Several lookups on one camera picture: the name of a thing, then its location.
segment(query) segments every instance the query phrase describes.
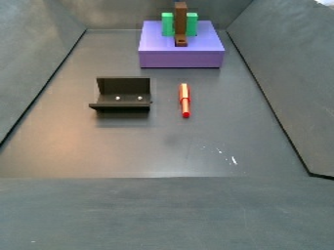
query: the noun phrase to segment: gray floor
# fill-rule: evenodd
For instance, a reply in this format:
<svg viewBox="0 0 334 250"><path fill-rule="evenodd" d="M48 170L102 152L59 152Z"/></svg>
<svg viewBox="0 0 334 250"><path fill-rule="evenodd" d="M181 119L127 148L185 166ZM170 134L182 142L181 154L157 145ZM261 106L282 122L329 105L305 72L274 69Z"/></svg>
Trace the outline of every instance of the gray floor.
<svg viewBox="0 0 334 250"><path fill-rule="evenodd" d="M90 31L0 149L0 177L306 176L225 31L221 69L139 68L139 31ZM147 117L98 116L96 76L148 76ZM178 85L193 88L182 118Z"/></svg>
<svg viewBox="0 0 334 250"><path fill-rule="evenodd" d="M2 147L2 249L333 249L334 183L306 176L221 37L221 70L139 70L136 32L84 36ZM96 117L96 75L152 77L147 118ZM181 81L194 88L190 120ZM94 178L126 176L230 177Z"/></svg>
<svg viewBox="0 0 334 250"><path fill-rule="evenodd" d="M333 250L328 180L3 179L0 190L7 250Z"/></svg>

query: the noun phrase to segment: purple block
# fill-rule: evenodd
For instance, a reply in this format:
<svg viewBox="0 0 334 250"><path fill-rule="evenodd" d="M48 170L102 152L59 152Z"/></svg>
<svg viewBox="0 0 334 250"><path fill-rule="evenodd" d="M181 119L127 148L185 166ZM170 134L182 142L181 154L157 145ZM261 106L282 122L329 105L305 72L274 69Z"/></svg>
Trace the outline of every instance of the purple block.
<svg viewBox="0 0 334 250"><path fill-rule="evenodd" d="M199 21L189 47L175 47L174 37L162 35L162 21L144 21L139 42L140 67L221 67L225 47L211 21Z"/></svg>

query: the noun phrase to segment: gray wall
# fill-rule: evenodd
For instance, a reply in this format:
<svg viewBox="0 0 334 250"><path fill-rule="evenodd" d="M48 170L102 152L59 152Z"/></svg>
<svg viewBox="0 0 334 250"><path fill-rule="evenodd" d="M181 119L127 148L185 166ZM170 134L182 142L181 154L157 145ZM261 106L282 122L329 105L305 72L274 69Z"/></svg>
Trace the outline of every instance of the gray wall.
<svg viewBox="0 0 334 250"><path fill-rule="evenodd" d="M307 169L334 176L334 11L257 0L227 30Z"/></svg>
<svg viewBox="0 0 334 250"><path fill-rule="evenodd" d="M173 0L58 0L88 28L140 28L144 20L157 20L173 11ZM253 0L187 0L199 18L226 28Z"/></svg>
<svg viewBox="0 0 334 250"><path fill-rule="evenodd" d="M0 0L0 143L84 26L52 0Z"/></svg>

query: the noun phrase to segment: green object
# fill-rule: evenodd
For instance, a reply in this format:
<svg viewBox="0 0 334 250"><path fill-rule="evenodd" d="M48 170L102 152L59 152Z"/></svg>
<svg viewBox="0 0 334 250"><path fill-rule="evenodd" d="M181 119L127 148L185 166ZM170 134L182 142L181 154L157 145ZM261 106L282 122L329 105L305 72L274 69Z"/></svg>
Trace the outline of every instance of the green object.
<svg viewBox="0 0 334 250"><path fill-rule="evenodd" d="M197 22L198 22L198 14L187 13L187 36L197 36Z"/></svg>
<svg viewBox="0 0 334 250"><path fill-rule="evenodd" d="M162 13L162 35L174 36L174 14Z"/></svg>

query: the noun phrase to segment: pen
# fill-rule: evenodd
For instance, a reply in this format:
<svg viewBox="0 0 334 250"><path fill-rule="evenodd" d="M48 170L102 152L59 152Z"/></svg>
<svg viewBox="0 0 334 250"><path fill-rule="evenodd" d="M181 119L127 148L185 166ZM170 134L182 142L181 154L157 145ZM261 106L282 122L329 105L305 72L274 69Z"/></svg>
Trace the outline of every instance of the pen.
<svg viewBox="0 0 334 250"><path fill-rule="evenodd" d="M183 117L189 118L191 116L191 90L187 83L181 84L179 94Z"/></svg>

